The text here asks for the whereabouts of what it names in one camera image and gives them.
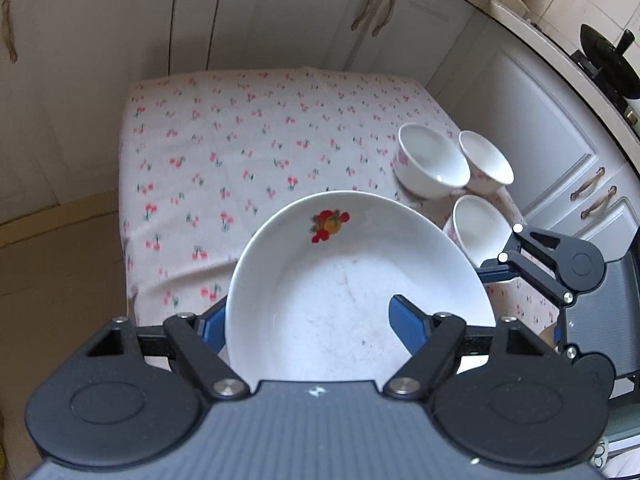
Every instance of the kitchen counter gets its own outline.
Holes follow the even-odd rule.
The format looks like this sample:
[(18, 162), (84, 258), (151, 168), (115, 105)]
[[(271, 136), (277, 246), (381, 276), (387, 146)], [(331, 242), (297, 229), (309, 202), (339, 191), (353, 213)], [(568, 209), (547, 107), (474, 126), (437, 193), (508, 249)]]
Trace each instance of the kitchen counter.
[(640, 173), (640, 139), (604, 94), (556, 44), (521, 17), (491, 0), (466, 0), (529, 45), (574, 88), (616, 139)]

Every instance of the fruit pattern decal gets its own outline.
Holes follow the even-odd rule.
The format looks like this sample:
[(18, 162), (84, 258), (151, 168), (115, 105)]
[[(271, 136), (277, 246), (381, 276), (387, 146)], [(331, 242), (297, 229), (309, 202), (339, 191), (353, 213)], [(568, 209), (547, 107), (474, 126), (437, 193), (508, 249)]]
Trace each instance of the fruit pattern decal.
[(325, 209), (319, 215), (312, 217), (311, 221), (314, 223), (311, 227), (311, 243), (317, 244), (320, 240), (327, 241), (331, 235), (335, 235), (342, 224), (349, 221), (349, 213), (346, 211), (340, 213), (339, 209), (331, 211)]

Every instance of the white bowl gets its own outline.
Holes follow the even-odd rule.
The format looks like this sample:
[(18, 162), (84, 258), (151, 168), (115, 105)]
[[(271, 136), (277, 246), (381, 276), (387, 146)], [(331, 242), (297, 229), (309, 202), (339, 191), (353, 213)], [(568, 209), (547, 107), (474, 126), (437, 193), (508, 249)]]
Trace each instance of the white bowl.
[(466, 184), (468, 189), (489, 195), (502, 186), (513, 184), (513, 170), (509, 161), (482, 135), (463, 130), (458, 142), (471, 168), (471, 179)]
[[(419, 213), (356, 191), (298, 200), (238, 261), (226, 300), (230, 364), (252, 389), (263, 379), (382, 387), (410, 357), (389, 325), (394, 294), (428, 314), (495, 325), (474, 268)], [(484, 362), (464, 357), (460, 369)]]
[(476, 268), (497, 258), (511, 236), (511, 226), (500, 211), (475, 195), (456, 200), (442, 231)]
[(465, 187), (471, 176), (465, 157), (449, 139), (416, 123), (400, 126), (393, 168), (409, 191), (433, 199)]

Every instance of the cabinet door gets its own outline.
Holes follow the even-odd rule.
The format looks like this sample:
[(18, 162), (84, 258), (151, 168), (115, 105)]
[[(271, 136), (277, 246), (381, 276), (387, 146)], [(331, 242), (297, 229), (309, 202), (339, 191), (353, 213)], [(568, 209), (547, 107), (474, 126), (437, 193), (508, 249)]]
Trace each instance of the cabinet door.
[(169, 73), (207, 69), (218, 0), (175, 0)]
[(128, 85), (168, 71), (173, 0), (12, 0), (12, 106), (60, 202), (116, 189)]
[(20, 112), (10, 105), (9, 65), (0, 43), (0, 224), (56, 204), (19, 129)]
[(575, 202), (569, 195), (599, 167), (611, 175), (625, 163), (578, 94), (492, 20), (436, 98), (460, 128), (504, 153), (515, 174), (508, 191), (537, 227), (549, 229), (582, 206), (589, 190)]
[(384, 0), (349, 69), (426, 85), (473, 12), (465, 0)]
[[(343, 70), (367, 27), (368, 0), (220, 0), (209, 69), (313, 66)], [(372, 0), (369, 13), (380, 0)]]
[[(607, 197), (612, 187), (615, 194), (584, 218), (581, 213)], [(640, 182), (633, 169), (626, 164), (606, 179), (588, 201), (553, 226), (552, 230), (590, 240), (600, 249), (605, 261), (611, 261), (626, 253), (639, 227)]]

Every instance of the drawer handle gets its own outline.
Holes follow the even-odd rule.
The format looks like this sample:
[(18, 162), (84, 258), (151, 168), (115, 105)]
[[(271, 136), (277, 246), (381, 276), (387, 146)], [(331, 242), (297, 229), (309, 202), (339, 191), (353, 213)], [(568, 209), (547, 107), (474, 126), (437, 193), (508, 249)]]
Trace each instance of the drawer handle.
[(18, 61), (18, 51), (14, 43), (14, 25), (11, 22), (11, 0), (2, 1), (2, 41), (9, 51), (9, 59), (12, 63)]
[(576, 200), (580, 196), (580, 193), (582, 193), (585, 189), (587, 189), (596, 180), (603, 177), (605, 174), (605, 171), (606, 170), (604, 169), (604, 166), (598, 168), (598, 171), (596, 171), (596, 174), (593, 175), (589, 180), (586, 180), (585, 182), (583, 182), (582, 185), (576, 191), (571, 193), (571, 196), (569, 198), (571, 200)]
[(358, 16), (353, 23), (351, 23), (351, 30), (356, 30), (360, 26), (362, 21), (367, 17), (369, 11), (371, 10), (372, 3), (373, 0), (367, 0), (367, 5), (365, 5), (362, 14)]
[(375, 38), (378, 34), (380, 34), (380, 30), (382, 30), (382, 27), (384, 27), (388, 22), (391, 21), (391, 17), (394, 15), (394, 7), (396, 6), (396, 0), (389, 0), (389, 11), (386, 14), (386, 17), (384, 20), (382, 20), (382, 23), (380, 23), (376, 28), (373, 29), (373, 32), (371, 33), (371, 35)]
[(597, 199), (596, 202), (591, 204), (591, 206), (588, 209), (585, 209), (583, 212), (580, 213), (580, 218), (582, 218), (583, 220), (586, 220), (591, 213), (596, 211), (597, 208), (599, 208), (602, 204), (604, 204), (607, 200), (609, 200), (609, 198), (614, 196), (617, 192), (618, 192), (618, 186), (611, 186), (605, 196)]

